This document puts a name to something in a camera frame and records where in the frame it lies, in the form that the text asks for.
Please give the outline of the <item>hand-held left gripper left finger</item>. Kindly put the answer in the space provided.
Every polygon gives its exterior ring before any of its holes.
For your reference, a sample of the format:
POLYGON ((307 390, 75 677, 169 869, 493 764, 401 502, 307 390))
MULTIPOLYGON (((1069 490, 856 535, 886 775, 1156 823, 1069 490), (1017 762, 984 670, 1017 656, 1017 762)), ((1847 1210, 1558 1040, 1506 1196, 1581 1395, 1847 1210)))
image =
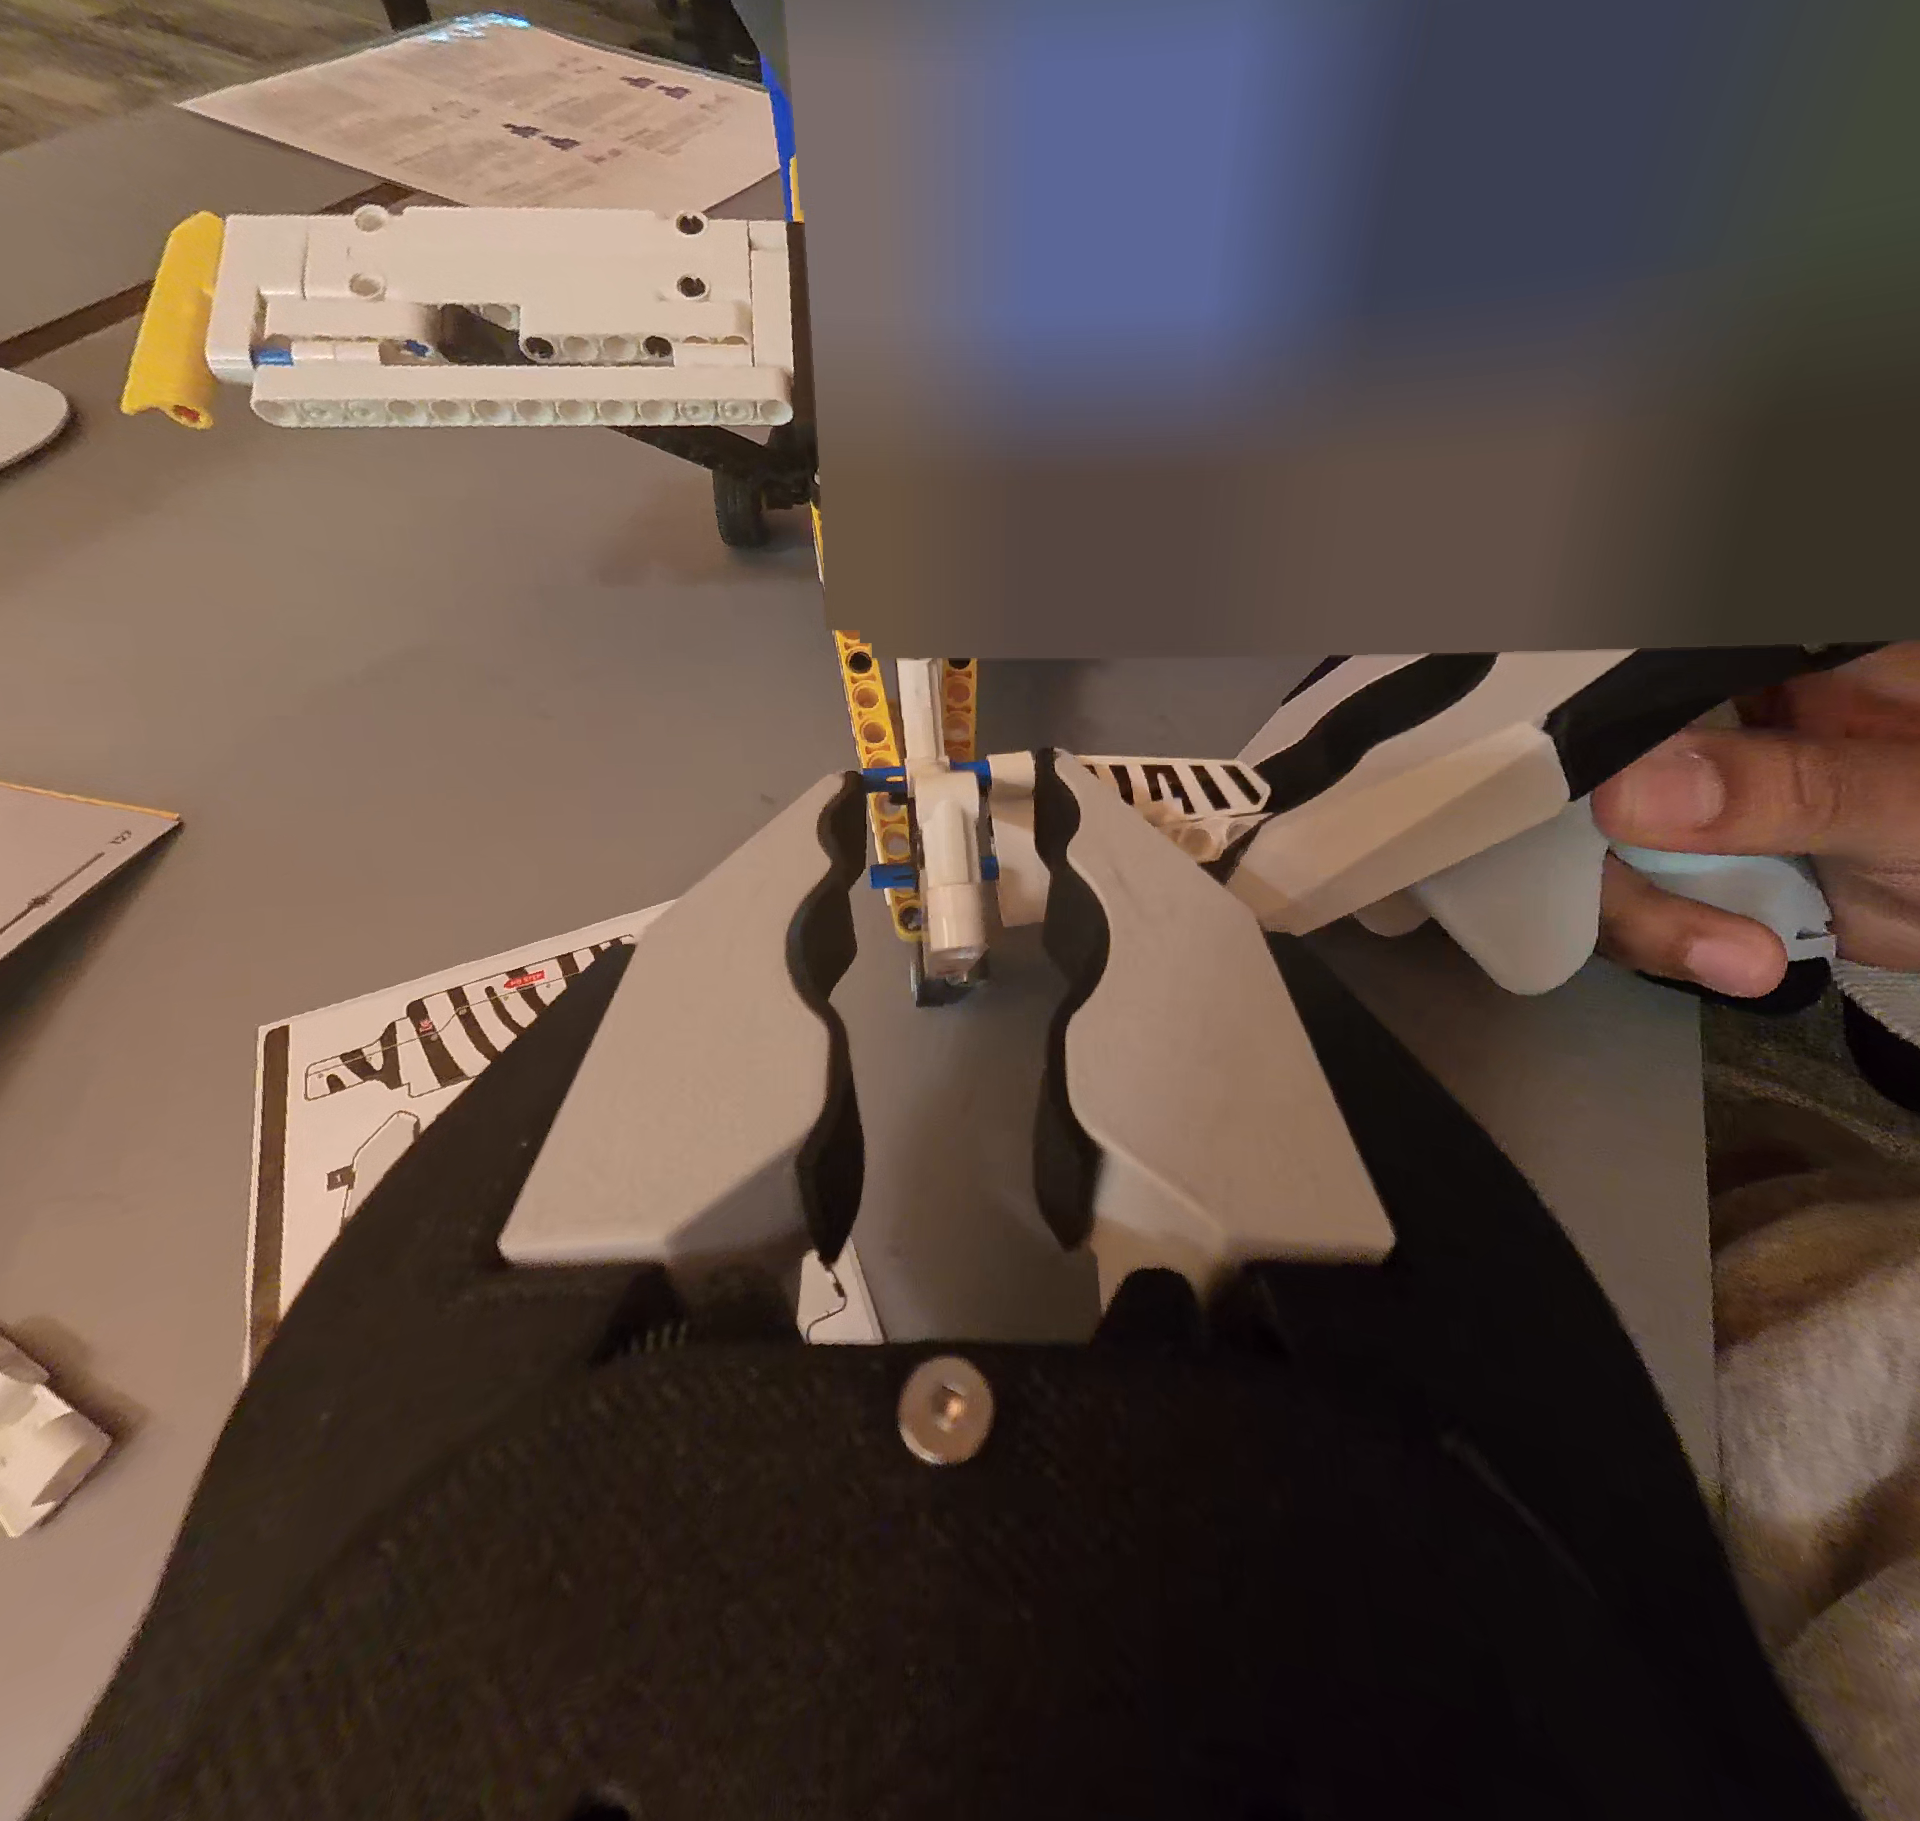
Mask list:
POLYGON ((656 914, 501 1228, 510 1262, 833 1262, 863 1172, 847 1024, 863 783, 828 775, 656 914))

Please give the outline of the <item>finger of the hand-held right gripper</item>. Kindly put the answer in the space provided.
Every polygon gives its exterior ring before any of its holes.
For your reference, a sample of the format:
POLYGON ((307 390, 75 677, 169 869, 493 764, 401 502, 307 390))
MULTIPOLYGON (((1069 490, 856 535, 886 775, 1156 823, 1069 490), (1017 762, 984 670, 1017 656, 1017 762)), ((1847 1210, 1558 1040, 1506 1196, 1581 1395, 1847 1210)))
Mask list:
POLYGON ((1460 708, 1500 653, 1328 656, 1260 730, 1262 753, 1240 764, 1262 779, 1262 811, 1296 811, 1336 790, 1399 733, 1460 708))
POLYGON ((1460 708, 1369 753, 1322 796, 1260 823, 1228 894, 1262 927, 1299 939, 1548 823, 1571 792, 1542 717, 1617 660, 1500 656, 1460 708))

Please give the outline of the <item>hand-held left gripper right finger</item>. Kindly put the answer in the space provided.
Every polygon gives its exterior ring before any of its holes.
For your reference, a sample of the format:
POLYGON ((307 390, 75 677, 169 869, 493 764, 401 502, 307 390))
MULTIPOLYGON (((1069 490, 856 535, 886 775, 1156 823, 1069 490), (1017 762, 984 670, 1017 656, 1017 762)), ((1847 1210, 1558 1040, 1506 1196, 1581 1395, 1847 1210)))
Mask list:
POLYGON ((1169 1275, 1382 1262, 1393 1228, 1260 918, 1069 753, 1037 756, 1048 1024, 1032 1177, 1109 1310, 1169 1275))

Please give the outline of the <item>white yellow lego airplane model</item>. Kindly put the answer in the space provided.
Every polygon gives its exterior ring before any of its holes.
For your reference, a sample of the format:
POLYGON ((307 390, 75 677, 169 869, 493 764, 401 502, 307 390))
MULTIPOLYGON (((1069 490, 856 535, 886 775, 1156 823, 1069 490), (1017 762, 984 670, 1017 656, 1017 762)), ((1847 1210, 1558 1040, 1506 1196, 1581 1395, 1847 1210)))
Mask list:
MULTIPOLYGON (((207 432, 219 392, 244 390, 293 432, 612 432, 700 466, 730 549, 808 508, 824 555, 796 235, 796 208, 699 204, 194 211, 161 245, 116 406, 207 432)), ((886 679, 842 628, 833 656, 911 993, 960 1001, 993 939, 1048 911, 1037 764, 984 762, 973 656, 905 656, 886 679)))

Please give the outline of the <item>person's right forearm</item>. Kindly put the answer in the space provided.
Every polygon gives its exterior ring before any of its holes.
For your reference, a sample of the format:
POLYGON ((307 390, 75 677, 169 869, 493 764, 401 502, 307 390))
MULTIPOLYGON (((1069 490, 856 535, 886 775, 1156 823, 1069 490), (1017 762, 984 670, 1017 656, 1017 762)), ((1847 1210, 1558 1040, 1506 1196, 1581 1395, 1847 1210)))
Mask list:
POLYGON ((1920 1046, 1920 973, 1915 969, 1833 961, 1833 989, 1889 1037, 1920 1046))

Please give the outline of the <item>white lego pieces clump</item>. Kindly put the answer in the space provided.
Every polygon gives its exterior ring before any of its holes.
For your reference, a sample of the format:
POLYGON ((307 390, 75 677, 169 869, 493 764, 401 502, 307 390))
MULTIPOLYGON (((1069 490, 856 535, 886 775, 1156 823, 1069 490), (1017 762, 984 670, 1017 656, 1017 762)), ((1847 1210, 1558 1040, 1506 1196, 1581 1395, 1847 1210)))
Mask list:
POLYGON ((107 1452, 115 1435, 0 1336, 0 1531, 21 1542, 51 1523, 107 1452))

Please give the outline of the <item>person's right hand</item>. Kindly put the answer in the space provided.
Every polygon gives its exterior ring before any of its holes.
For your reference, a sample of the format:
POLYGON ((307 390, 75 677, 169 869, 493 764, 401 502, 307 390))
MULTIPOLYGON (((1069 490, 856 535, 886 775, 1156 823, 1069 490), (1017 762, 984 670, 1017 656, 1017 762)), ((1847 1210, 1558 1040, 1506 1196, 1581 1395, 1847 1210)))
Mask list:
MULTIPOLYGON (((1739 703, 1739 724, 1695 724, 1593 790, 1614 846, 1811 854, 1839 954, 1920 969, 1920 647, 1739 703)), ((1722 995, 1778 989, 1785 944, 1745 914, 1669 897, 1605 859, 1597 954, 1722 995)))

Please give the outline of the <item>zebra striped sticker sheet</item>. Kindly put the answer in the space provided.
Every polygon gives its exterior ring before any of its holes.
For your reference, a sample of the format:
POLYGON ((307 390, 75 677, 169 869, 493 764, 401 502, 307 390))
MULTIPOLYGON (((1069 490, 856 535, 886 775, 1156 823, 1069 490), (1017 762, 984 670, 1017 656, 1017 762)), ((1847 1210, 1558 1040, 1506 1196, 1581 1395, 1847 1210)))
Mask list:
MULTIPOLYGON (((665 908, 671 902, 625 914, 606 925, 606 935, 579 927, 555 944, 514 946, 490 963, 467 963, 263 1034, 250 1367, 256 1367, 286 1310, 349 1228, 355 1210, 362 1210, 370 1187, 422 1144, 422 1133, 456 1092, 476 1099, 529 1099, 548 1065, 535 1054, 509 1061, 526 1046, 555 1050, 564 1099, 638 935, 665 914, 665 908)), ((529 1164, 563 1099, 535 1099, 529 1164)), ((501 1224, 500 1232, 478 1232, 478 1244, 500 1244, 501 1255, 501 1228, 526 1184, 529 1169, 522 1184, 509 1184, 501 1224)), ((885 1341, 863 1275, 847 1262, 847 1244, 833 1262, 808 1255, 796 1275, 749 1262, 717 1275, 665 1269, 665 1278, 691 1299, 711 1294, 719 1280, 749 1278, 749 1285, 792 1299, 786 1320, 801 1341, 885 1341)))

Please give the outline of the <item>open instruction booklet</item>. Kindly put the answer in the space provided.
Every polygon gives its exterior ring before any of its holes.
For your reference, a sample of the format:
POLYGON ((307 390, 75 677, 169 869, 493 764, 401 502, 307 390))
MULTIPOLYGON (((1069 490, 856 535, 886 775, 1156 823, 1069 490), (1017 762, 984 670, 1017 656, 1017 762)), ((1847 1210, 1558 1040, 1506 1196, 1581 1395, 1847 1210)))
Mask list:
POLYGON ((0 951, 15 954, 180 831, 175 811, 0 790, 0 951))

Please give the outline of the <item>blue plastic bin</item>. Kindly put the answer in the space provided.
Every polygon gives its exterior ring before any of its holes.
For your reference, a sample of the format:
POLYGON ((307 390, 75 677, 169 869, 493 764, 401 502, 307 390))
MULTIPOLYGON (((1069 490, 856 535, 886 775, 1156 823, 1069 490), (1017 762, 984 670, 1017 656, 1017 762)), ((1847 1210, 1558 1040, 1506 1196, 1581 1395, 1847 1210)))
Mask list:
POLYGON ((786 82, 792 82, 792 66, 786 66, 786 29, 778 29, 768 40, 758 38, 758 61, 762 61, 762 85, 768 93, 784 217, 786 220, 801 220, 801 198, 796 198, 796 119, 792 119, 792 100, 786 100, 786 82))

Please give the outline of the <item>white monitor stand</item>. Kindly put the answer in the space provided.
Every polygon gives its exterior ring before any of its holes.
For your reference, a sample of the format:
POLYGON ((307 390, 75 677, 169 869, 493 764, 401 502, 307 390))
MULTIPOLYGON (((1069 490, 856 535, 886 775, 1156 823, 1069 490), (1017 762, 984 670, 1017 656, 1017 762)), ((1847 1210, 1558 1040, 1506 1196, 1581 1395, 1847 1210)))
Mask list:
POLYGON ((47 454, 71 425, 71 405, 51 380, 0 367, 0 471, 47 454))

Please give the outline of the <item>laminated paper sheet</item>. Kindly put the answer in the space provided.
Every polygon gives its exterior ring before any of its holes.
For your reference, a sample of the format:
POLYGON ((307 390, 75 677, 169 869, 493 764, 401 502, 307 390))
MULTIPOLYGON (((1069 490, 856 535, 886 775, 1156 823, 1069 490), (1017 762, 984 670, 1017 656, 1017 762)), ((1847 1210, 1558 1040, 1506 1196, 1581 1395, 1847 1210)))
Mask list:
POLYGON ((778 170, 768 93, 526 16, 450 16, 184 100, 451 204, 717 208, 778 170))

